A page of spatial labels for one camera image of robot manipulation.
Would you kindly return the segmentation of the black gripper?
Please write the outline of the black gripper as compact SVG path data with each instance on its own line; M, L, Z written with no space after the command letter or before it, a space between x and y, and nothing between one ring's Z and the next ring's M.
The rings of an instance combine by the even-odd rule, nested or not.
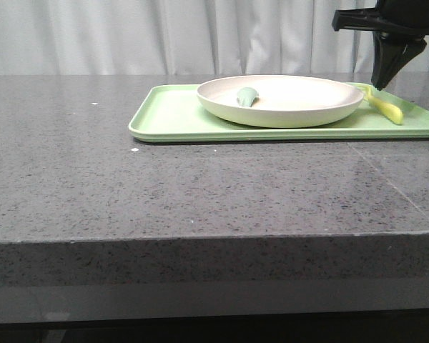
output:
M425 50L424 39L406 41L392 34L429 36L429 0L377 1L371 8L337 10L332 27L335 31L373 31L371 82L376 89L384 89L404 66Z

